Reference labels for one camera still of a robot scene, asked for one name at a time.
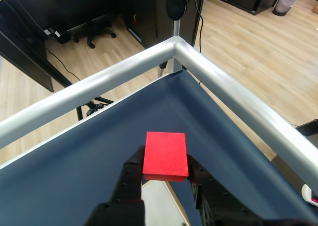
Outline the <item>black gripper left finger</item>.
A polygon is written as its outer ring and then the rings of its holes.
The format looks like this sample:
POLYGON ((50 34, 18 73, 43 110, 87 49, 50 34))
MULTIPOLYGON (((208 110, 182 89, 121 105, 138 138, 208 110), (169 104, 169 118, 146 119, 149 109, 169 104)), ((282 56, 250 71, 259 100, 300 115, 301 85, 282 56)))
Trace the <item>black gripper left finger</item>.
POLYGON ((145 204, 142 200, 142 179, 145 146, 123 164, 115 189, 106 203, 97 205, 86 226, 144 226, 145 204))

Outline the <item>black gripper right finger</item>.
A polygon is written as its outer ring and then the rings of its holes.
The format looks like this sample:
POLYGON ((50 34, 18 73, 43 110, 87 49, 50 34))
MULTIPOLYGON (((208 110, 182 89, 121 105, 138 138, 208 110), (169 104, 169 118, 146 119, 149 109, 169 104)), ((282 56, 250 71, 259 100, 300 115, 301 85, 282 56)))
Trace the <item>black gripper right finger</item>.
POLYGON ((262 226, 263 219, 232 195, 197 160, 187 155, 188 181, 204 226, 262 226))

